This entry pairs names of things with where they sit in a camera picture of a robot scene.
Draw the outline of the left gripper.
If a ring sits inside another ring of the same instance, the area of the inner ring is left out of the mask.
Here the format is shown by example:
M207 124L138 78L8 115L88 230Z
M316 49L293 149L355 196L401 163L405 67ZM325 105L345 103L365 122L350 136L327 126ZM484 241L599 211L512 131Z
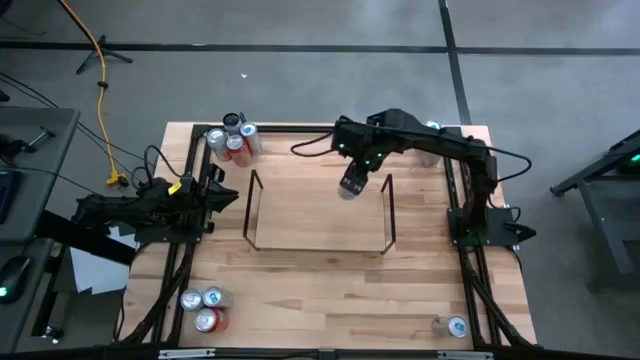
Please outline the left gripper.
M210 202L210 186L214 183L222 183L225 179L225 170L215 163L207 167L207 175L203 180L193 180L192 183L192 210L212 212L213 205ZM239 198L236 190L228 189L220 184L213 188L214 203L217 206L228 206Z

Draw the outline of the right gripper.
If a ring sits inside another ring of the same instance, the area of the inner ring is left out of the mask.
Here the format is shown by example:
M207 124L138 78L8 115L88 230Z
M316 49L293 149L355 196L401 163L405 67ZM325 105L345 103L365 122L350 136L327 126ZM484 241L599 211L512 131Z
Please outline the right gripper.
M356 145L350 148L350 156L352 161L340 180L340 187L360 195L368 182L368 172L378 171L388 152L376 146Z

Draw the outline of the wooden shelf black metal frame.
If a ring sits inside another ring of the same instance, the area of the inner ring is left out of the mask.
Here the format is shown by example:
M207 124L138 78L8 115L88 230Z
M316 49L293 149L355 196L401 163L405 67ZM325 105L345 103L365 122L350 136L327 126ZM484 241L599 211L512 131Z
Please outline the wooden shelf black metal frame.
M256 251L384 255L396 243L393 176L375 192L344 200L327 190L267 189L253 170L243 238Z

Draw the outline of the white paper sheets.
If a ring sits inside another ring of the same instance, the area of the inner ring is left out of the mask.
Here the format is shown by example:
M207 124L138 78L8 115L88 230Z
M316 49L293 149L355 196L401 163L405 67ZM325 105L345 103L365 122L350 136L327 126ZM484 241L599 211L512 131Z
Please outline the white paper sheets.
M77 292L89 291L92 295L119 291L126 288L130 265L70 249L73 275Z

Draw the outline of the black bar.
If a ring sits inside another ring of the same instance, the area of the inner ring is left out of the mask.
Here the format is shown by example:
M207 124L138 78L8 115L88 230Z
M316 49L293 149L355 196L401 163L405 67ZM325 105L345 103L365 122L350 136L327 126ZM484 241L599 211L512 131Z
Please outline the black bar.
M49 211L41 214L35 235L127 266L133 263L136 255L132 247Z

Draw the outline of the black tripod stand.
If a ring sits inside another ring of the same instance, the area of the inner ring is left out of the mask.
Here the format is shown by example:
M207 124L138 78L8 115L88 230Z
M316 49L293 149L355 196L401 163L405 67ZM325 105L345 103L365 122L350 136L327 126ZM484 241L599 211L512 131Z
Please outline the black tripod stand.
M106 48L107 45L107 37L105 35L101 35L97 41L98 45L100 46L100 50L102 52L102 55L104 58L106 58L107 56L111 56L113 58L116 58L120 61L123 61L127 64L132 64L134 62L133 59L126 57L124 55L118 54L112 50L109 50ZM98 52L93 49L89 55L86 57L86 59L83 61L83 63L77 68L76 70L76 74L77 75L81 75L90 65L92 62L94 62L95 60L99 60L99 54Z

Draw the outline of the grey desk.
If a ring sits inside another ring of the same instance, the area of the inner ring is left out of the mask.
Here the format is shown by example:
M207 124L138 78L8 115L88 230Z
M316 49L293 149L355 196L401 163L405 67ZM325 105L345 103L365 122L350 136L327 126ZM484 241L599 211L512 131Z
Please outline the grey desk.
M8 217L0 224L0 242L24 242L34 235L79 118L80 112L70 108L0 107L0 133L9 138L31 141L41 133L41 126L56 134L37 144L34 153L21 152L11 160L0 159L0 171L21 173Z

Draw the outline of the black clamp tool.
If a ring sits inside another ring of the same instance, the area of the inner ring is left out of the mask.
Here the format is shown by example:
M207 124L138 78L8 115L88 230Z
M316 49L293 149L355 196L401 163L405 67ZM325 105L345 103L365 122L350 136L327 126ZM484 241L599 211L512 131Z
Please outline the black clamp tool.
M21 152L34 153L37 150L37 144L56 137L52 130L44 126L41 126L40 130L41 133L31 141L9 138L7 135L0 133L0 159L11 160Z

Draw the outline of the black computer mouse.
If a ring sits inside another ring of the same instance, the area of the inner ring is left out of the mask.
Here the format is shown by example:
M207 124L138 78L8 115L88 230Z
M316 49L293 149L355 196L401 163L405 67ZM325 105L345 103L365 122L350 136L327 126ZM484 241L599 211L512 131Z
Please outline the black computer mouse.
M0 304L14 303L22 296L31 263L30 257L19 255L0 267Z

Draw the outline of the grey side table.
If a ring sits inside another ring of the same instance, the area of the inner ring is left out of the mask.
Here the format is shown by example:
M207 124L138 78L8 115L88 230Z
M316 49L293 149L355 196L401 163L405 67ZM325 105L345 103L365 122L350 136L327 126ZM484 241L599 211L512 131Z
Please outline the grey side table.
M31 259L23 281L22 295L11 304L0 304L0 354L11 353L25 327L45 272L53 241L36 238L31 242L0 244L0 268L11 258L24 255Z

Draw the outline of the grey metal cart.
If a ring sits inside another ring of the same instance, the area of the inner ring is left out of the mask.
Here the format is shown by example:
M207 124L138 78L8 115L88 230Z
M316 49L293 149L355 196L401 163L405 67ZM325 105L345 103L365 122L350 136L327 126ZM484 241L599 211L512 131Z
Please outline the grey metal cart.
M620 163L640 152L640 139L614 151L609 148L550 192L561 197L578 190L596 234L606 245L612 265L591 280L590 290L640 292L640 175L616 171Z

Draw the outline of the black device green light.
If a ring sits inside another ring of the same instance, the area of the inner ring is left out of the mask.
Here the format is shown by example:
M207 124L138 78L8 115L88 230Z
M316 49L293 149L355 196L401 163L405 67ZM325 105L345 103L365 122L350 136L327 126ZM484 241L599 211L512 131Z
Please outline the black device green light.
M617 150L626 143L637 139L640 139L640 129L612 145L609 150ZM620 174L640 175L640 152L638 154L634 154L630 159L620 163L616 167L616 171Z

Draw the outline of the black aluminium table frame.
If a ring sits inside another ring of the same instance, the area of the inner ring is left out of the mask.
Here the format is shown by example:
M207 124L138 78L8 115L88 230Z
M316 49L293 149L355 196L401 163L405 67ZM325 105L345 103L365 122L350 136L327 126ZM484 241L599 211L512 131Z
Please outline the black aluminium table frame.
M262 133L265 153L255 168L264 190L328 191L341 201L338 181L348 162L337 155L302 158L293 144L326 133L328 125L271 125ZM254 251L243 238L250 168L226 167L225 186L238 201L214 215L215 232L196 246L189 286L222 285L234 294L230 325L203 334L193 314L183 315L179 345L325 349L471 349L463 339L436 336L432 319L467 315L459 256L449 240L450 206L443 165L423 168L392 155L370 176L367 190L380 191L393 174L397 242L386 255ZM511 250L485 248L494 299L519 333L536 343L518 260ZM123 339L156 301L169 245L155 243L133 264L124 295Z

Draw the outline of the silver edge bracket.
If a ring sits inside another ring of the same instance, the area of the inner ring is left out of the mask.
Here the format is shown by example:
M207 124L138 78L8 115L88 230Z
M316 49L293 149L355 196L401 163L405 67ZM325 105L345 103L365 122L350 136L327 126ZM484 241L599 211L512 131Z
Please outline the silver edge bracket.
M442 350L437 354L438 360L494 360L491 352L449 351Z
M159 351L158 360L196 360L215 356L215 348L164 349Z

